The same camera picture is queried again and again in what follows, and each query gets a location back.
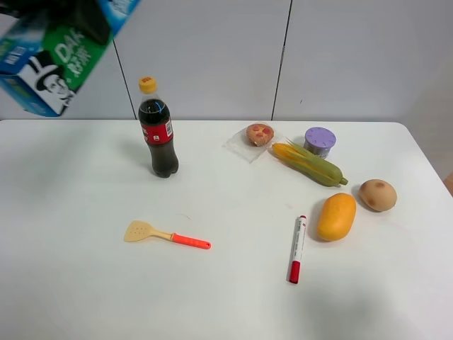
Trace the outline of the blue toothpaste box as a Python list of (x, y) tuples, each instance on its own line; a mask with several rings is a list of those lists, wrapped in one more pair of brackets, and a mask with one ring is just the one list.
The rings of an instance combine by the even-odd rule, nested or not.
[(138, 1), (2, 1), (16, 22), (1, 36), (1, 87), (26, 111), (70, 107)]

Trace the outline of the purple lidded jar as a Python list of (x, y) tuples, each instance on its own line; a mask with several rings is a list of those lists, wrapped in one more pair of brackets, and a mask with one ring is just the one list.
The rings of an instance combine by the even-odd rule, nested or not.
[(325, 159), (336, 144), (336, 136), (324, 127), (311, 127), (304, 135), (304, 148)]

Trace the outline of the red and white marker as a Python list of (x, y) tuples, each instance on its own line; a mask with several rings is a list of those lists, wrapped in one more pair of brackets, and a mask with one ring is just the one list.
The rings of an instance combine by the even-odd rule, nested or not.
[(287, 273), (287, 281), (294, 285), (298, 284), (299, 282), (305, 235), (306, 235), (306, 216), (300, 215), (296, 219), (294, 224), (292, 248)]

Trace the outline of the brown potato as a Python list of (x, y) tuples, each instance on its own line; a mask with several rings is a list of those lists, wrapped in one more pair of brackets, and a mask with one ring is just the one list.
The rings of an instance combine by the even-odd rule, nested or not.
[(384, 212), (392, 209), (397, 201), (394, 187), (380, 179), (365, 181), (359, 189), (359, 197), (371, 209)]

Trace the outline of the green and yellow corn cob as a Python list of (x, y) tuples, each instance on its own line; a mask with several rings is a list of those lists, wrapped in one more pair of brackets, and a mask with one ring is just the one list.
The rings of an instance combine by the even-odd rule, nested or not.
[(272, 144), (272, 153), (285, 165), (327, 187), (346, 186), (348, 180), (334, 164), (288, 140)]

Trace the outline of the yellow mango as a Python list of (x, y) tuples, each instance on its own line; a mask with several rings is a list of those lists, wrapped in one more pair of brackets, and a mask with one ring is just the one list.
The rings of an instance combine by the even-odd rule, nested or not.
[(324, 241), (334, 242), (346, 237), (352, 228), (357, 205), (354, 197), (337, 193), (328, 198), (321, 209), (317, 235)]

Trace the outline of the packaged bread bun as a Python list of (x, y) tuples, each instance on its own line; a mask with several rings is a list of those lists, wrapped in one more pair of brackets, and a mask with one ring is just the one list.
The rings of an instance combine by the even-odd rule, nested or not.
[(253, 123), (230, 137), (224, 147), (249, 164), (266, 152), (282, 135), (265, 123)]

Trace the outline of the cola bottle yellow cap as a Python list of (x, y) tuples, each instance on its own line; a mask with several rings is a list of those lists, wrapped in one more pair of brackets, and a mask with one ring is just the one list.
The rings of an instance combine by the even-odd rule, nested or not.
[(138, 118), (144, 141), (151, 154), (151, 166), (161, 178), (168, 178), (178, 171), (179, 162), (173, 144), (173, 126), (167, 104), (157, 94), (155, 78), (145, 76), (139, 80), (142, 101)]

